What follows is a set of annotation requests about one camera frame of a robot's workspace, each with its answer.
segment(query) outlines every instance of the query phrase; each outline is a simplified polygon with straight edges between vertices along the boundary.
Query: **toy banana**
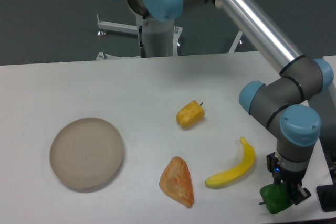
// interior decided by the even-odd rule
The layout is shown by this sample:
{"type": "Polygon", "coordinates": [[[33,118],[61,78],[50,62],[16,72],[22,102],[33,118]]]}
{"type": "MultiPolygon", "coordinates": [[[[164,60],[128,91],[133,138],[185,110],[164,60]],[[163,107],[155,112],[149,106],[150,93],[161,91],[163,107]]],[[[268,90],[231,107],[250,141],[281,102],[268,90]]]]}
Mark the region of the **toy banana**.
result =
{"type": "Polygon", "coordinates": [[[243,160],[237,166],[227,170],[225,172],[217,173],[212,175],[205,181],[205,185],[210,188],[217,188],[224,186],[236,178],[239,178],[241,175],[246,173],[253,165],[256,154],[251,145],[245,140],[245,138],[241,137],[240,142],[243,145],[244,156],[243,160]]]}

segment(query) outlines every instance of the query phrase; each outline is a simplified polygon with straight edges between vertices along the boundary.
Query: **yellow bell pepper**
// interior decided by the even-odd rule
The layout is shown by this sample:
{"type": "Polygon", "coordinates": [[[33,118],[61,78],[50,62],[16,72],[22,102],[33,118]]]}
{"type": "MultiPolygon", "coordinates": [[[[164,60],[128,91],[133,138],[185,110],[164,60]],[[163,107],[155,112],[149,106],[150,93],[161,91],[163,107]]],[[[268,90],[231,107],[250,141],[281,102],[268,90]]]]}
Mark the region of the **yellow bell pepper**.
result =
{"type": "Polygon", "coordinates": [[[181,108],[176,115],[176,120],[182,128],[189,127],[204,117],[205,112],[201,105],[192,101],[181,108]]]}

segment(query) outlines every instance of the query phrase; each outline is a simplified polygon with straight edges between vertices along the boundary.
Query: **green bell pepper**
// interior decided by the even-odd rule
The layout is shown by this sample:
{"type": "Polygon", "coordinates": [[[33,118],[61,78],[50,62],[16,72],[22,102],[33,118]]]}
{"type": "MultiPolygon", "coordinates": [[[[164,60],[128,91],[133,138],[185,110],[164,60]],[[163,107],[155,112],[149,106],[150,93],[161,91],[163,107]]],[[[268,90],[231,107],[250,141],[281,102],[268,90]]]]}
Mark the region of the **green bell pepper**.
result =
{"type": "Polygon", "coordinates": [[[260,189],[261,197],[271,214],[277,214],[289,208],[293,202],[290,200],[285,183],[270,184],[260,189]]]}

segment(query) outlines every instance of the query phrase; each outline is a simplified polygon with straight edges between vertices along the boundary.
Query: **gray wall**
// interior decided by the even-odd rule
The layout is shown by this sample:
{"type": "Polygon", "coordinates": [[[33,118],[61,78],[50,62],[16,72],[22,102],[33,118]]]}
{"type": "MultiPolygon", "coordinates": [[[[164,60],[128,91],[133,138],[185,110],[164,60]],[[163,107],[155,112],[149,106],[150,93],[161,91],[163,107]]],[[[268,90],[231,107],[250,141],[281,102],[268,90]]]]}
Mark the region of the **gray wall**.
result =
{"type": "MultiPolygon", "coordinates": [[[[312,57],[335,55],[334,0],[256,0],[312,57]]],[[[96,36],[101,20],[135,25],[125,0],[0,0],[0,65],[94,60],[99,51],[138,55],[134,36],[96,36]]],[[[227,52],[238,32],[226,14],[206,4],[176,20],[181,54],[227,52]]],[[[241,50],[254,50],[247,43],[241,50]]]]}

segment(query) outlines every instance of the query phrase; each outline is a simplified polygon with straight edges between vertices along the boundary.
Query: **cable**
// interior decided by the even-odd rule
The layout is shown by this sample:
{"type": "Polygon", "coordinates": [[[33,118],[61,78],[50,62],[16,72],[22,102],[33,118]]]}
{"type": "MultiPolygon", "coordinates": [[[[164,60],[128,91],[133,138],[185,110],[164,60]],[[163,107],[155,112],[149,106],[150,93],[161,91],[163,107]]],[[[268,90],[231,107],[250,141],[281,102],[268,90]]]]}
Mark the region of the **cable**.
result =
{"type": "Polygon", "coordinates": [[[146,10],[145,14],[142,16],[141,24],[139,26],[138,37],[139,37],[139,47],[140,47],[140,57],[141,58],[147,58],[147,54],[146,54],[146,51],[145,51],[145,46],[142,42],[142,27],[144,26],[146,18],[148,16],[149,16],[149,11],[146,10]]]}

